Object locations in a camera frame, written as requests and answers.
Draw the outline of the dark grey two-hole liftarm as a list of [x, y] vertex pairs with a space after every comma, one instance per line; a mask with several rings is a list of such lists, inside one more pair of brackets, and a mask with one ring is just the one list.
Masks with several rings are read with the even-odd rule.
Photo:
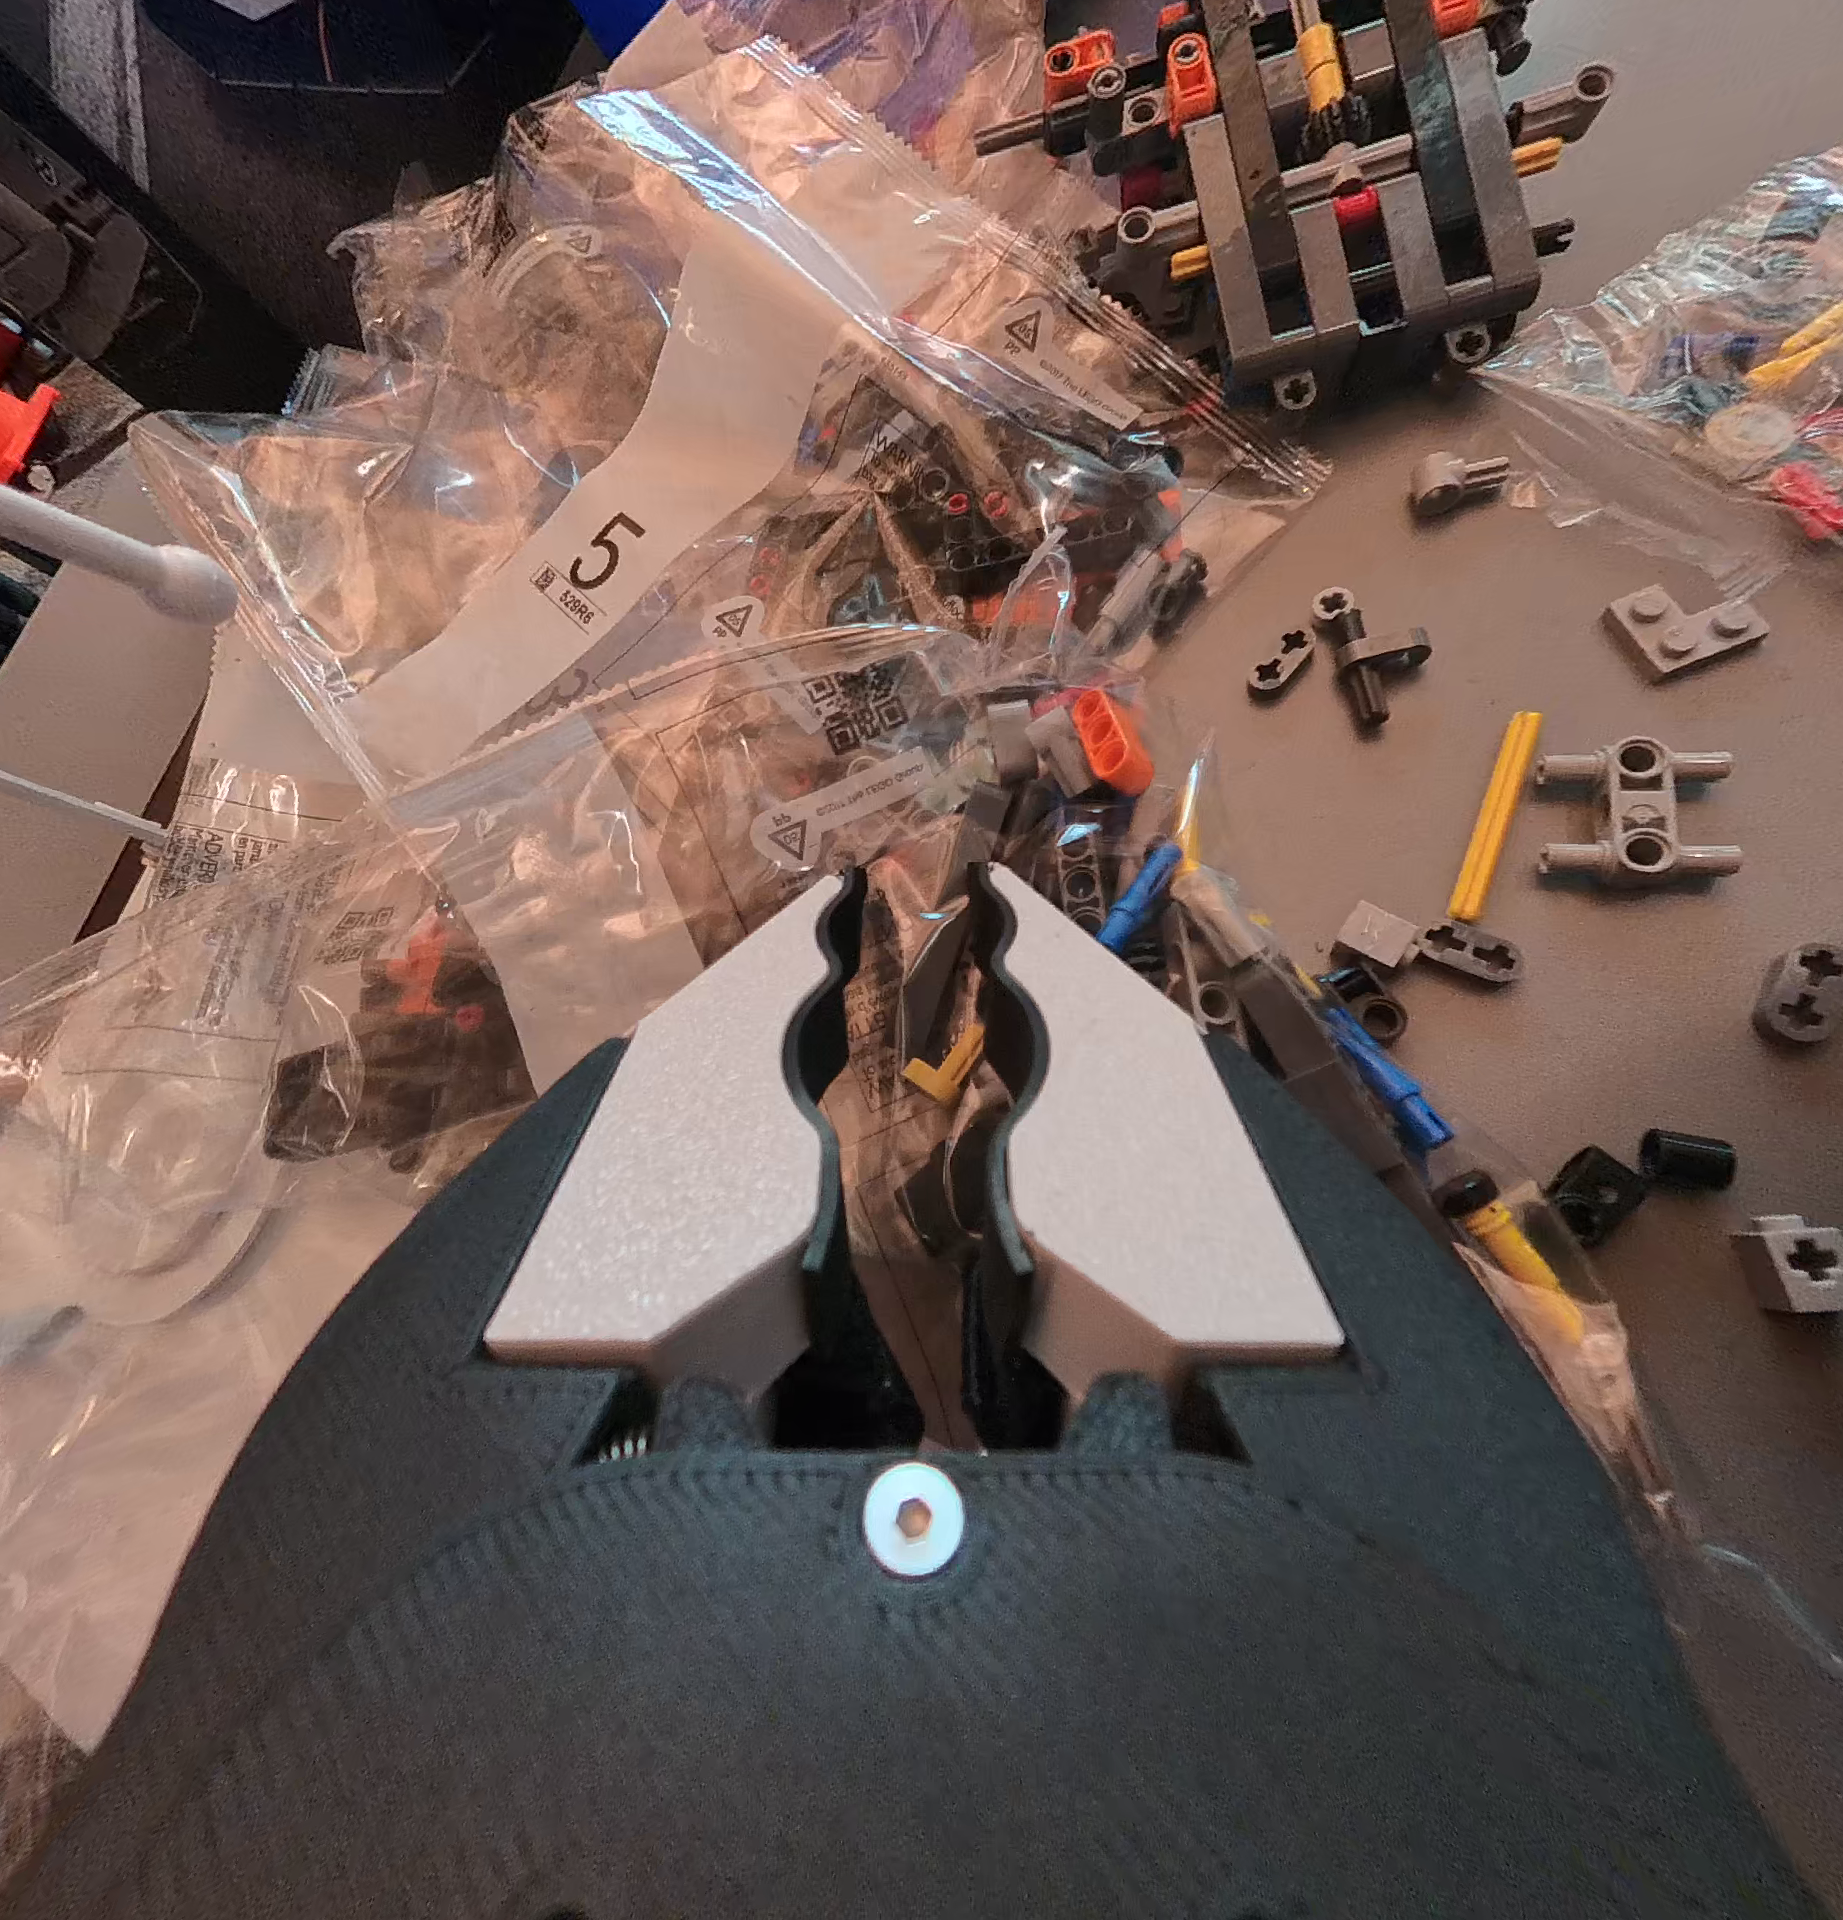
[[1419, 958], [1447, 974], [1489, 988], [1503, 988], [1521, 980], [1524, 955], [1508, 938], [1491, 935], [1458, 919], [1442, 919], [1421, 929]]

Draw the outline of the dark grey two-hole connector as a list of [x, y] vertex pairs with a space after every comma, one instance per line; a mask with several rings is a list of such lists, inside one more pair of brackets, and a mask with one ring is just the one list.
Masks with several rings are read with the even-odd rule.
[[1810, 941], [1771, 958], [1753, 998], [1753, 1031], [1783, 1047], [1815, 1047], [1843, 1026], [1843, 948]]

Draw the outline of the black lego bush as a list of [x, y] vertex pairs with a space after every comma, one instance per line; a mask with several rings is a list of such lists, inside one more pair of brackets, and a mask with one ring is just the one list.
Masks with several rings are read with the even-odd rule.
[[1331, 995], [1358, 1023], [1368, 1042], [1391, 1048], [1408, 1033], [1408, 1012], [1389, 987], [1361, 965], [1317, 974], [1317, 991]]

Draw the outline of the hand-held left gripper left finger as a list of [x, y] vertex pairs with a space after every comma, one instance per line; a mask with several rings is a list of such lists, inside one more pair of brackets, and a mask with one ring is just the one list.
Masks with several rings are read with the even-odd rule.
[[851, 1057], [865, 901], [859, 868], [813, 881], [633, 1030], [483, 1326], [491, 1356], [704, 1381], [774, 1401], [790, 1445], [922, 1438], [820, 1110]]

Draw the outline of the light grey double pin connector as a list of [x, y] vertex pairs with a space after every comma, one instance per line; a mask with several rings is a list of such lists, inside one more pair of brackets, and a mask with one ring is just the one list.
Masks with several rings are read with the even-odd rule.
[[1544, 881], [1584, 881], [1608, 889], [1675, 889], [1734, 877], [1745, 851], [1697, 845], [1681, 837], [1678, 800], [1686, 787], [1732, 778], [1727, 752], [1681, 752], [1649, 735], [1628, 735], [1582, 754], [1541, 754], [1532, 764], [1536, 791], [1582, 791], [1595, 803], [1595, 838], [1538, 848]]

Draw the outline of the grey lego pin connector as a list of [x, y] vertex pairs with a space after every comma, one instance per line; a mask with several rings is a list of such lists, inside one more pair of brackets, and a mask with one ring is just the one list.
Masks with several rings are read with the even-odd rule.
[[1507, 488], [1513, 463], [1503, 455], [1457, 455], [1438, 450], [1411, 471], [1408, 506], [1419, 524], [1494, 501]]

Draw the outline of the grey lego brick axle hole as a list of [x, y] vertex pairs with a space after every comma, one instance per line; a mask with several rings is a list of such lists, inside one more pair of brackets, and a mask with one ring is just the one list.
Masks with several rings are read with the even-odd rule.
[[1768, 1315], [1843, 1315], [1843, 1233], [1797, 1213], [1754, 1215], [1728, 1233], [1753, 1301]]

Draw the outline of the clear bag of pieces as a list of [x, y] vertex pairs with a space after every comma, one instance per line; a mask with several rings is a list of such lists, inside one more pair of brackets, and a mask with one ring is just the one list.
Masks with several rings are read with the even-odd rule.
[[1198, 1031], [1230, 1031], [1291, 1091], [1316, 1093], [1342, 1141], [1383, 1170], [1461, 1166], [1454, 1136], [1389, 1048], [1368, 1042], [1317, 978], [1301, 974], [1198, 855], [1203, 758], [1167, 781], [1158, 723], [1127, 675], [975, 686], [945, 667], [947, 636], [901, 646], [886, 630], [823, 634], [728, 660], [672, 735], [700, 835], [749, 840], [769, 880], [728, 881], [743, 919], [813, 873], [870, 870], [867, 985], [848, 992], [855, 1071], [870, 1114], [893, 1114], [889, 1166], [930, 1175], [909, 1203], [930, 1246], [973, 1228], [947, 1213], [947, 1166], [1000, 1099], [982, 1075], [963, 870], [988, 857], [1028, 880], [1087, 937], [1114, 921], [1114, 955], [1183, 1008]]

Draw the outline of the clear bag with white label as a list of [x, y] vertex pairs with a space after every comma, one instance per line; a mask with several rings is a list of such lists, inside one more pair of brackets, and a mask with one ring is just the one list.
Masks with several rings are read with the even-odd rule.
[[[767, 434], [794, 404], [764, 406], [764, 436], [736, 463], [686, 482], [648, 430], [585, 478], [556, 482], [502, 420], [494, 398], [405, 360], [324, 353], [338, 392], [281, 418], [165, 413], [135, 438], [158, 506], [221, 562], [240, 589], [240, 626], [334, 761], [372, 800], [457, 765], [524, 720], [524, 708], [577, 667], [600, 686], [723, 646], [659, 636], [668, 605], [716, 586], [774, 517], [826, 485], [851, 488], [848, 456], [812, 407], [812, 463], [790, 463], [746, 505]], [[1009, 477], [1000, 438], [961, 438], [924, 404], [911, 412], [863, 376], [838, 389], [838, 436], [885, 396], [948, 441], [948, 493], [1049, 498]]]

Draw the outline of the yellow lego axle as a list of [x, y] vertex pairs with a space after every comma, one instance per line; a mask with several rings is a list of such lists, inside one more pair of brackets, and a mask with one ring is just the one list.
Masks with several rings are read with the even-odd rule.
[[1497, 877], [1514, 810], [1532, 773], [1543, 713], [1516, 711], [1489, 771], [1483, 806], [1461, 855], [1461, 870], [1447, 902], [1447, 915], [1463, 926], [1483, 919], [1487, 898]]

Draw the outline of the grey L-shaped lego plate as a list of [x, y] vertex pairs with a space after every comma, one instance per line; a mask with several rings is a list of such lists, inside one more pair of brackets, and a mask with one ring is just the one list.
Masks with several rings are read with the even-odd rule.
[[1765, 617], [1748, 600], [1691, 613], [1658, 586], [1612, 600], [1602, 626], [1656, 686], [1740, 657], [1770, 636]]

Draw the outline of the small clear bag coloured pins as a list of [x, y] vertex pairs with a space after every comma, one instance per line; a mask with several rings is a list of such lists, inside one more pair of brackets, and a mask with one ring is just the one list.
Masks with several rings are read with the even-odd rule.
[[1843, 554], [1843, 142], [1524, 325], [1483, 387], [1555, 525], [1728, 595]]

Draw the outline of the grey lego chassis assembly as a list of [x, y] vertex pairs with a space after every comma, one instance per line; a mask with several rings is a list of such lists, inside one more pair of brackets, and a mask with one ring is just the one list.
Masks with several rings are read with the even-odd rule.
[[1513, 100], [1527, 5], [1164, 5], [1149, 46], [1049, 26], [1041, 104], [976, 157], [1084, 162], [1114, 218], [1077, 270], [1230, 404], [1306, 413], [1422, 368], [1483, 367], [1572, 243], [1524, 183], [1597, 123], [1602, 60]]

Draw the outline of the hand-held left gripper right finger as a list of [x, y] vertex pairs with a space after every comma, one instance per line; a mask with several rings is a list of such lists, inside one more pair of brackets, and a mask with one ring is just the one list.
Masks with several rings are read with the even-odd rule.
[[983, 1064], [961, 1405], [988, 1450], [1047, 1445], [1104, 1378], [1179, 1400], [1206, 1369], [1331, 1364], [1342, 1323], [1210, 1048], [1173, 1001], [997, 865], [967, 881]]

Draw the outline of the clear bag of lego wheels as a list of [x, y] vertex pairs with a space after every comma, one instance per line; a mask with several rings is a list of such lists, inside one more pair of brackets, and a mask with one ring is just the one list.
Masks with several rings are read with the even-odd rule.
[[533, 1095], [378, 829], [148, 910], [0, 1030], [0, 1679], [89, 1752], [269, 1395]]

